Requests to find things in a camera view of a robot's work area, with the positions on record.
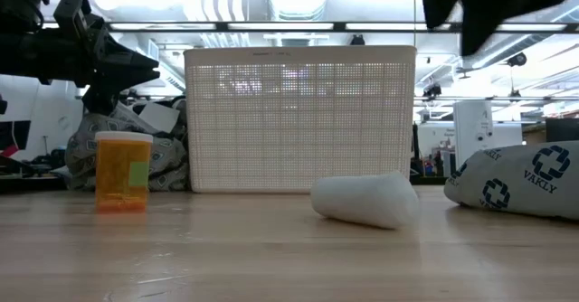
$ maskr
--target gray bag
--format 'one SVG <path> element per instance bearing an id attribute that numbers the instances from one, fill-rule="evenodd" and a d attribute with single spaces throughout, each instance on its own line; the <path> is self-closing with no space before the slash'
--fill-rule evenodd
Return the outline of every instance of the gray bag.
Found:
<path id="1" fill-rule="evenodd" d="M 444 194 L 470 207 L 579 220 L 579 141 L 479 151 Z"/>

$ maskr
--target prescription bottle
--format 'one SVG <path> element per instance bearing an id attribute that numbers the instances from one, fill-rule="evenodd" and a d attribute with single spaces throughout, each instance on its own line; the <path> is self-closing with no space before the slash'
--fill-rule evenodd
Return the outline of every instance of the prescription bottle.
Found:
<path id="1" fill-rule="evenodd" d="M 153 137 L 101 131 L 97 148 L 97 212 L 144 212 Z"/>

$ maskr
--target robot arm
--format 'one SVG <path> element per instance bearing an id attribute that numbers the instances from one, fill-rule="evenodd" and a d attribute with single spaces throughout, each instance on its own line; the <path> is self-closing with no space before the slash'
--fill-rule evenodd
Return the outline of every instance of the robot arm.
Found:
<path id="1" fill-rule="evenodd" d="M 43 29 L 41 1 L 0 0 L 0 74 L 35 77 L 42 84 L 71 80 L 90 85 L 82 98 L 93 113 L 108 115 L 122 90 L 154 80 L 158 62 L 110 36 L 104 20 L 90 12 L 89 0 L 61 0 L 56 29 Z"/>

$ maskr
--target white basket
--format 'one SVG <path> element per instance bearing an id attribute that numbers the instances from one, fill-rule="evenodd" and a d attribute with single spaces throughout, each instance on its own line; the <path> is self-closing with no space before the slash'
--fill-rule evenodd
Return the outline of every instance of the white basket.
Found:
<path id="1" fill-rule="evenodd" d="M 408 176 L 411 46 L 185 52 L 194 191 L 306 192 L 332 175 Z"/>

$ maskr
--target wooden table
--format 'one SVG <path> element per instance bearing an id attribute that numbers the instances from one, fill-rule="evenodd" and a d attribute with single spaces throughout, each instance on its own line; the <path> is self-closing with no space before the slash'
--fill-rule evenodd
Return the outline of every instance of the wooden table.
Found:
<path id="1" fill-rule="evenodd" d="M 0 296 L 63 301 L 579 301 L 579 225 L 455 206 L 384 231 L 317 216 L 304 195 L 0 196 Z"/>

